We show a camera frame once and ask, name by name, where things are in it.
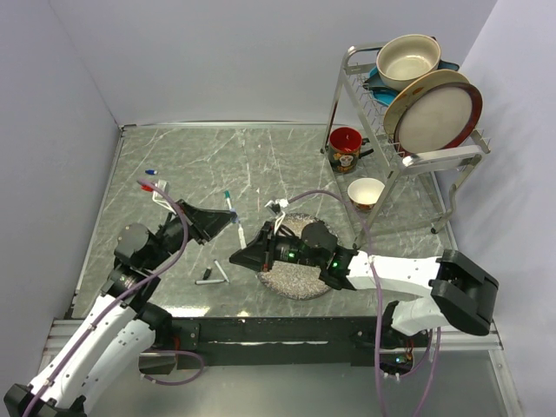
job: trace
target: bowl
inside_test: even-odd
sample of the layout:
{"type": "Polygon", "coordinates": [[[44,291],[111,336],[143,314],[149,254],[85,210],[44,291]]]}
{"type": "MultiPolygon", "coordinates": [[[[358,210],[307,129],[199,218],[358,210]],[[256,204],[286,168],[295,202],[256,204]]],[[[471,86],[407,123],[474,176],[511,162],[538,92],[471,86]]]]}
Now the bowl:
{"type": "Polygon", "coordinates": [[[388,42],[376,57],[381,80],[402,91],[409,84],[438,68],[440,45],[430,36],[405,35],[388,42]]]}
{"type": "Polygon", "coordinates": [[[384,184],[374,178],[359,178],[347,187],[347,196],[361,211],[371,211],[379,200],[384,184]]]}

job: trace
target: cable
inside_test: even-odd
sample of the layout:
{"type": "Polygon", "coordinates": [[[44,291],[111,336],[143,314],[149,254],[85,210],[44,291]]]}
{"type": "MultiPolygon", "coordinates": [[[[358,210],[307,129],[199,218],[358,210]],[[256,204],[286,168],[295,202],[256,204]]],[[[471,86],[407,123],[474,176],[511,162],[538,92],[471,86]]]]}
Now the cable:
{"type": "Polygon", "coordinates": [[[431,331],[428,333],[428,343],[427,343],[427,348],[425,349],[425,353],[423,353],[423,355],[419,359],[419,362],[417,362],[417,365],[415,365],[413,369],[409,371],[407,374],[400,375],[400,378],[407,378],[408,376],[415,374],[419,370],[419,368],[423,366],[423,363],[425,363],[428,357],[428,353],[431,350],[432,344],[433,344],[433,332],[431,331]]]}
{"type": "MultiPolygon", "coordinates": [[[[331,193],[330,191],[326,191],[325,189],[312,189],[310,191],[306,191],[305,193],[301,193],[296,197],[293,197],[288,200],[288,203],[291,204],[300,200],[303,197],[311,194],[326,194],[330,195],[331,197],[335,198],[339,202],[343,203],[347,209],[351,210],[359,219],[361,223],[361,227],[365,232],[365,236],[367,237],[367,254],[371,255],[371,230],[369,229],[367,222],[361,218],[357,210],[353,204],[344,201],[339,195],[331,193]]],[[[374,264],[370,262],[371,271],[373,271],[374,277],[374,285],[376,286],[376,298],[377,298],[377,311],[376,311],[376,331],[374,332],[374,384],[376,385],[376,394],[379,398],[379,403],[381,405],[381,412],[383,416],[387,415],[387,408],[386,402],[384,401],[384,395],[382,394],[382,378],[381,378],[381,329],[382,329],[382,287],[381,287],[381,278],[376,272],[376,268],[374,264]]]]}
{"type": "Polygon", "coordinates": [[[289,236],[289,237],[296,237],[295,236],[295,232],[289,228],[288,226],[282,224],[279,228],[278,228],[279,232],[282,232],[283,235],[285,236],[289,236]]]}
{"type": "Polygon", "coordinates": [[[170,262],[168,262],[166,265],[164,265],[163,267],[159,268],[158,270],[156,270],[155,272],[153,272],[151,275],[149,275],[147,278],[145,278],[142,281],[139,281],[137,284],[135,284],[133,287],[131,287],[130,289],[124,291],[123,293],[121,293],[118,297],[116,297],[99,315],[98,317],[96,317],[91,323],[90,326],[83,332],[83,334],[81,335],[81,337],[79,339],[77,339],[76,344],[74,346],[71,347],[71,349],[68,351],[68,353],[60,360],[60,363],[58,364],[57,367],[54,368],[54,370],[52,371],[52,374],[50,374],[50,376],[47,378],[47,380],[44,382],[43,386],[39,388],[39,390],[37,391],[37,393],[35,394],[35,396],[33,397],[33,399],[30,401],[29,405],[25,408],[25,411],[23,412],[23,416],[22,417],[30,417],[30,413],[33,410],[33,408],[35,407],[35,405],[38,403],[38,401],[40,400],[40,398],[44,395],[44,393],[47,391],[47,389],[50,386],[50,383],[62,372],[63,367],[65,367],[68,362],[70,361],[70,359],[73,357],[73,355],[77,352],[77,350],[79,350],[79,348],[82,346],[82,344],[85,342],[85,340],[87,340],[87,338],[90,336],[90,334],[93,332],[93,329],[96,328],[96,326],[102,321],[102,319],[106,316],[106,314],[115,306],[117,306],[121,300],[123,300],[124,298],[126,298],[128,295],[131,295],[133,293],[135,293],[135,291],[139,288],[141,288],[142,286],[148,284],[149,282],[153,281],[158,275],[168,271],[170,268],[172,268],[178,261],[179,259],[182,257],[183,252],[185,251],[185,247],[188,243],[188,238],[189,238],[189,229],[188,229],[188,223],[187,220],[185,219],[185,215],[182,212],[182,209],[180,208],[180,206],[177,205],[177,203],[172,200],[172,198],[166,194],[164,191],[162,191],[161,189],[159,189],[155,184],[153,184],[152,182],[148,182],[146,180],[142,180],[142,179],[138,179],[137,182],[139,182],[139,184],[141,184],[142,186],[146,186],[146,187],[150,187],[151,189],[153,189],[154,191],[156,191],[158,194],[160,194],[164,200],[166,200],[168,202],[168,204],[170,205],[170,207],[175,211],[175,213],[177,214],[177,216],[180,218],[180,221],[182,222],[182,226],[183,226],[183,242],[182,245],[180,247],[180,250],[177,252],[177,254],[172,258],[172,260],[170,262]]]}
{"type": "Polygon", "coordinates": [[[202,374],[202,371],[205,368],[205,360],[202,358],[202,356],[200,356],[199,354],[196,354],[195,352],[187,352],[187,351],[183,351],[183,350],[155,350],[153,352],[156,352],[158,354],[183,354],[185,356],[191,356],[192,358],[197,359],[199,361],[199,364],[201,365],[201,367],[195,373],[195,375],[193,375],[193,376],[189,377],[187,380],[183,380],[183,381],[176,381],[176,382],[160,381],[160,380],[156,380],[155,378],[153,378],[150,375],[145,375],[145,374],[143,375],[145,380],[154,382],[155,384],[158,384],[158,385],[164,385],[166,387],[177,387],[177,386],[180,386],[180,385],[189,384],[191,381],[194,381],[197,378],[199,378],[202,374]]]}
{"type": "Polygon", "coordinates": [[[434,379],[434,370],[436,369],[436,364],[438,362],[439,351],[440,351],[440,328],[436,328],[436,346],[434,347],[434,356],[433,356],[433,365],[431,365],[431,373],[428,376],[427,386],[425,387],[425,391],[423,392],[423,396],[421,397],[419,404],[415,408],[414,417],[418,417],[421,409],[425,405],[425,401],[427,400],[428,392],[433,385],[434,379]]]}

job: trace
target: mug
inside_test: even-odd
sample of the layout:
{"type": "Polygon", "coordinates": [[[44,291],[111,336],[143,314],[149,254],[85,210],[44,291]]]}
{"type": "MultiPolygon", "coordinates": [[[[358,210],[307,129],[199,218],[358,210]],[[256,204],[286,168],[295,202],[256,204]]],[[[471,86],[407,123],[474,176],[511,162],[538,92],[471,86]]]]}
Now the mug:
{"type": "Polygon", "coordinates": [[[357,160],[363,156],[371,155],[373,149],[361,152],[363,139],[361,133],[352,128],[338,128],[330,134],[328,141],[328,160],[332,170],[336,172],[348,172],[355,168],[357,160]]]}

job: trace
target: paper cup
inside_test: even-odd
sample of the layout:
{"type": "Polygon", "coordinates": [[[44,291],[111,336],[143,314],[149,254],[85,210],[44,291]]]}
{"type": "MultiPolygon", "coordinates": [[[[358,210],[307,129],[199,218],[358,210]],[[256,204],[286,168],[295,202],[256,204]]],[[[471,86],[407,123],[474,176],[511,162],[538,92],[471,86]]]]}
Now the paper cup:
{"type": "Polygon", "coordinates": [[[379,200],[384,184],[374,178],[360,178],[347,187],[347,195],[353,205],[361,211],[371,211],[379,200]]]}

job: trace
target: gray wall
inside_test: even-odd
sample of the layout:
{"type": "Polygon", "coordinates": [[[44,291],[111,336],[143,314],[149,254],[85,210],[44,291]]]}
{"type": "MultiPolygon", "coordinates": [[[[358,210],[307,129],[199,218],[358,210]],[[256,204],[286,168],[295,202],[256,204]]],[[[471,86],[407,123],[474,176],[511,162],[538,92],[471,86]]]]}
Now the gray wall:
{"type": "Polygon", "coordinates": [[[119,124],[325,122],[349,46],[425,33],[461,63],[495,3],[52,0],[119,124]]]}
{"type": "Polygon", "coordinates": [[[462,71],[492,154],[461,190],[460,249],[500,281],[495,317],[527,416],[554,415],[556,36],[551,0],[499,0],[462,71]]]}
{"type": "Polygon", "coordinates": [[[118,132],[48,2],[2,0],[0,39],[3,396],[68,307],[118,132]]]}

